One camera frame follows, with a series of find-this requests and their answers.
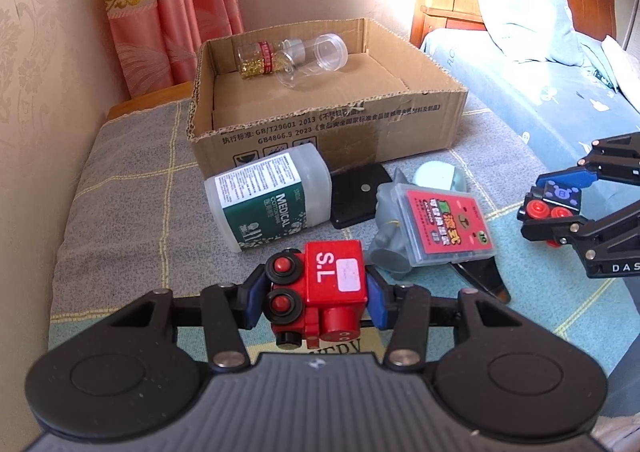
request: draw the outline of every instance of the open cardboard box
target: open cardboard box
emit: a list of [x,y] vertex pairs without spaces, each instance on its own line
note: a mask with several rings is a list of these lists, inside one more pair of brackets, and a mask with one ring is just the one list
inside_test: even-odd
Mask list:
[[[336,72],[295,89],[275,75],[242,80],[237,49],[261,40],[337,33]],[[187,137],[205,178],[313,143],[331,171],[451,146],[467,90],[377,22],[318,20],[209,40],[200,48]]]

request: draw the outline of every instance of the floral pattern wall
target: floral pattern wall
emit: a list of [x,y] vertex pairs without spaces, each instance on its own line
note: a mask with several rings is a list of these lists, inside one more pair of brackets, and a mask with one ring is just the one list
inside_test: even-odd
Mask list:
[[128,98],[102,0],[0,0],[0,450],[36,432],[22,384],[46,349],[56,251],[95,134]]

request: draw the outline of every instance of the black wheel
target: black wheel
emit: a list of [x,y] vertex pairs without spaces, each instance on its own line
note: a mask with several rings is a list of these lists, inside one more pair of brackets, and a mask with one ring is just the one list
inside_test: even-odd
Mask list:
[[302,308],[302,297],[289,288],[272,289],[262,305],[267,320],[281,326],[295,322],[302,315]]
[[283,351],[292,351],[302,346],[302,335],[297,331],[281,331],[276,334],[276,345]]
[[305,271],[302,261],[288,250],[271,255],[264,265],[267,278],[278,286],[288,286],[296,282]]

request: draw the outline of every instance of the metal screw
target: metal screw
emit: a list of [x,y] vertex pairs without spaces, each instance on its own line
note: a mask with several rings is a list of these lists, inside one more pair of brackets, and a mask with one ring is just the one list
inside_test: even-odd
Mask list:
[[395,366],[409,367],[420,362],[420,355],[411,349],[396,349],[391,351],[389,360]]
[[244,364],[244,356],[238,351],[222,351],[213,356],[213,363],[225,369],[239,367]]

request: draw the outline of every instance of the clear plastic case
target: clear plastic case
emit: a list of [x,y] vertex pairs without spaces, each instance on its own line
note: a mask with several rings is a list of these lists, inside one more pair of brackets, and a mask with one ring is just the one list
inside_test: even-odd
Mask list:
[[397,184],[391,193],[401,213],[412,267],[465,262],[496,249],[473,194]]

